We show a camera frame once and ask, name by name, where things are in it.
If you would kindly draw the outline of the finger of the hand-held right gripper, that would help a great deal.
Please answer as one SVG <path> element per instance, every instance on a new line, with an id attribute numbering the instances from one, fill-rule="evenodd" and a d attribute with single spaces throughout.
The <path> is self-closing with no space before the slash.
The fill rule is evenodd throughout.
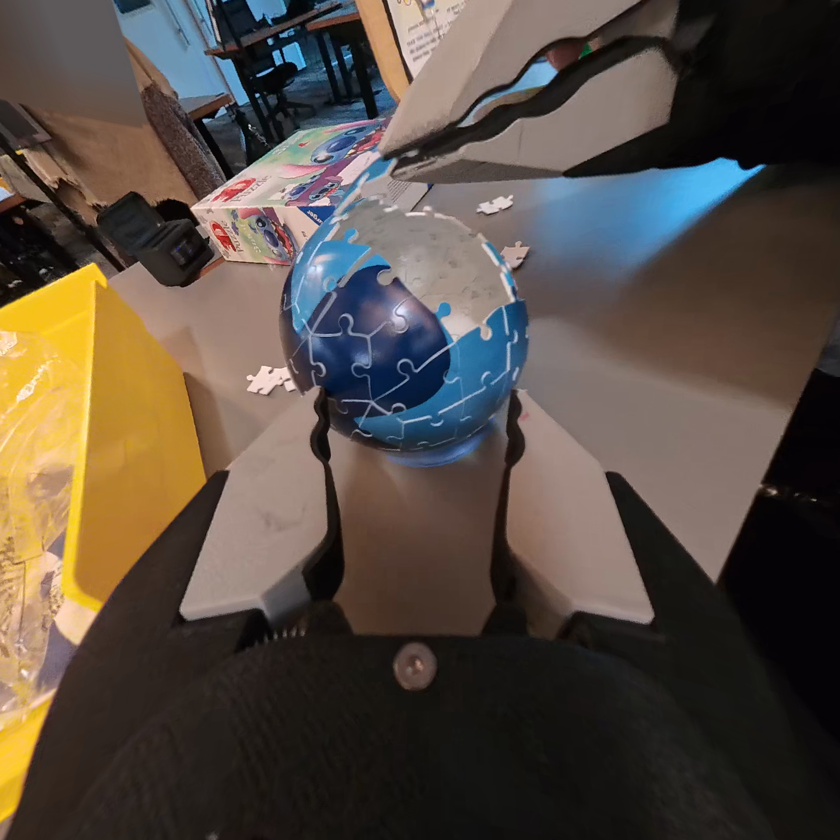
<path id="1" fill-rule="evenodd" d="M 567 176 L 665 126 L 678 80 L 667 38 L 618 38 L 543 87 L 498 94 L 395 150 L 392 174 L 433 185 Z"/>
<path id="2" fill-rule="evenodd" d="M 417 150 L 503 91 L 556 44 L 623 35 L 669 37 L 677 2 L 469 1 L 413 73 L 381 142 L 383 156 Z"/>

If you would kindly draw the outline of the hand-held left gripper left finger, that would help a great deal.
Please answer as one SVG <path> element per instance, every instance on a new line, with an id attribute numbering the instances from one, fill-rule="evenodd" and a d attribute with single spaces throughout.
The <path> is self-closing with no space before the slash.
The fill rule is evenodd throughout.
<path id="1" fill-rule="evenodd" d="M 195 621 L 258 610 L 278 632 L 330 602 L 344 574 L 330 466 L 329 401 L 297 399 L 225 473 L 180 614 Z"/>

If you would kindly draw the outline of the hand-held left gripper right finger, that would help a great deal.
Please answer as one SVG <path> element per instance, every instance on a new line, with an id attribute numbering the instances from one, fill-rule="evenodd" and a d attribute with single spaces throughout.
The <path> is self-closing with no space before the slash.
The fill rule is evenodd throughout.
<path id="1" fill-rule="evenodd" d="M 654 610 L 604 468 L 525 391 L 511 393 L 493 532 L 498 604 L 536 637 L 577 614 L 646 626 Z"/>

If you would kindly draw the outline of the light blue puzzle piece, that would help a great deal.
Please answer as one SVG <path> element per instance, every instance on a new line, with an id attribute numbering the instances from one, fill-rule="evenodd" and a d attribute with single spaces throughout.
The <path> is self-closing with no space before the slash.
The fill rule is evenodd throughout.
<path id="1" fill-rule="evenodd" d="M 397 160 L 377 157 L 365 167 L 351 184 L 346 185 L 343 197 L 334 209 L 334 215 L 341 215 L 351 205 L 366 197 L 389 197 L 392 172 Z"/>

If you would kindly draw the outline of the blue puzzle ball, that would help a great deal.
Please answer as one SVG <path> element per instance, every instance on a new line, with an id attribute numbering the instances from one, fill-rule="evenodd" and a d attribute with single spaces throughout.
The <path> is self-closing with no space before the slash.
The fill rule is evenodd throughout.
<path id="1" fill-rule="evenodd" d="M 324 222 L 281 293 L 280 342 L 332 430 L 367 448 L 463 439 L 506 405 L 529 314 L 501 252 L 432 207 L 366 197 Z"/>

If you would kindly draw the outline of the clear blue ball stand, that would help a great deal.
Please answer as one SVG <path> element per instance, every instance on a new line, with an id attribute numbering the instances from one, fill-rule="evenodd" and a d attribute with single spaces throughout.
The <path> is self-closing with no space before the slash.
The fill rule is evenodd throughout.
<path id="1" fill-rule="evenodd" d="M 472 456 L 491 432 L 492 426 L 487 424 L 463 439 L 451 439 L 416 450 L 385 451 L 384 455 L 395 464 L 415 469 L 448 466 Z"/>

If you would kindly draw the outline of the colourful puzzle box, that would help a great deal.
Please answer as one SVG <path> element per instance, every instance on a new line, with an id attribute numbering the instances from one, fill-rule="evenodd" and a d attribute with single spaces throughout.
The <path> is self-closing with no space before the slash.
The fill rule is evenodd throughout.
<path id="1" fill-rule="evenodd" d="M 348 184 L 380 157 L 390 118 L 304 129 L 213 193 L 192 214 L 228 261 L 289 266 L 333 215 Z M 385 200 L 412 211 L 430 186 L 392 177 Z"/>

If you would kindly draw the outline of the white printed sheet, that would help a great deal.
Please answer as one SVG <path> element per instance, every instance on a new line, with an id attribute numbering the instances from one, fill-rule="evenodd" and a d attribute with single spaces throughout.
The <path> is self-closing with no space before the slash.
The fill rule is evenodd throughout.
<path id="1" fill-rule="evenodd" d="M 385 1 L 407 77 L 413 81 L 466 1 Z"/>

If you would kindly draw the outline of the light wooden panel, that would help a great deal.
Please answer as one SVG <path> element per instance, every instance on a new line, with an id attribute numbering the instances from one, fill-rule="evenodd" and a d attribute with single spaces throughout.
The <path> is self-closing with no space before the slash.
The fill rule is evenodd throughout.
<path id="1" fill-rule="evenodd" d="M 386 1 L 355 1 L 354 3 L 380 76 L 392 99 L 400 104 L 411 84 L 411 78 L 403 61 L 388 3 Z"/>

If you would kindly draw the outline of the yellow plastic bin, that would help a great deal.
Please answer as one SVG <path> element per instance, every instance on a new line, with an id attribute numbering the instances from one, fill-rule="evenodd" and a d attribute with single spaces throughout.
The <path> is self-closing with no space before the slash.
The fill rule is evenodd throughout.
<path id="1" fill-rule="evenodd" d="M 183 373 L 100 270 L 87 266 L 2 307 L 3 330 L 42 335 L 85 381 L 63 544 L 65 596 L 49 636 L 56 687 L 2 727 L 2 818 L 72 655 L 105 601 L 205 481 Z"/>

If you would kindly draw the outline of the brown wooden table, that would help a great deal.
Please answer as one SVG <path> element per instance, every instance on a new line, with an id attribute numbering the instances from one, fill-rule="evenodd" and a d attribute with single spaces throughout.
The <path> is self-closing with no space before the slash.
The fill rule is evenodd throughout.
<path id="1" fill-rule="evenodd" d="M 245 48 L 260 42 L 266 42 L 276 53 L 297 43 L 302 35 L 313 36 L 327 73 L 332 102 L 344 104 L 358 98 L 364 104 L 368 119 L 379 116 L 370 78 L 370 68 L 375 61 L 365 48 L 368 39 L 354 2 L 291 2 L 292 9 L 299 9 L 301 13 L 285 14 L 273 24 L 259 23 L 246 2 L 211 1 L 206 2 L 206 6 L 216 44 L 206 49 L 205 55 L 233 64 L 258 125 L 269 142 L 278 144 L 286 138 L 282 122 L 286 118 L 279 117 L 278 124 L 268 120 L 249 85 L 242 62 Z"/>

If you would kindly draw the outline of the black office chair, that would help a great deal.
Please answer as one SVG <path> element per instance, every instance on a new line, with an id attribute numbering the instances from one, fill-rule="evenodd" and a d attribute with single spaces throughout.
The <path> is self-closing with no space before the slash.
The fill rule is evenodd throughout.
<path id="1" fill-rule="evenodd" d="M 317 110 L 311 104 L 287 98 L 285 89 L 296 79 L 298 67 L 285 60 L 276 62 L 266 42 L 246 47 L 242 62 L 248 83 L 269 121 L 278 124 L 278 118 L 285 117 L 297 128 L 298 122 L 292 112 L 307 110 L 311 114 L 316 113 Z"/>

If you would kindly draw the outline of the clear plastic bag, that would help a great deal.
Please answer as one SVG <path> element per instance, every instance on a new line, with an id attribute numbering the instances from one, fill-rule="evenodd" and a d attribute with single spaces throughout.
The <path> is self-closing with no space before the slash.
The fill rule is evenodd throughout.
<path id="1" fill-rule="evenodd" d="M 49 636 L 84 425 L 81 370 L 42 335 L 1 333 L 1 712 L 22 718 L 58 681 Z"/>

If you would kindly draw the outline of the grey fabric chair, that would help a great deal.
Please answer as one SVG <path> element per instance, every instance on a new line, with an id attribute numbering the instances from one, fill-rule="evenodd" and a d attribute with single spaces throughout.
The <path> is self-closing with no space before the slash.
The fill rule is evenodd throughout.
<path id="1" fill-rule="evenodd" d="M 155 82 L 145 87 L 140 96 L 148 122 L 196 200 L 225 184 L 227 179 L 216 157 L 181 103 Z"/>

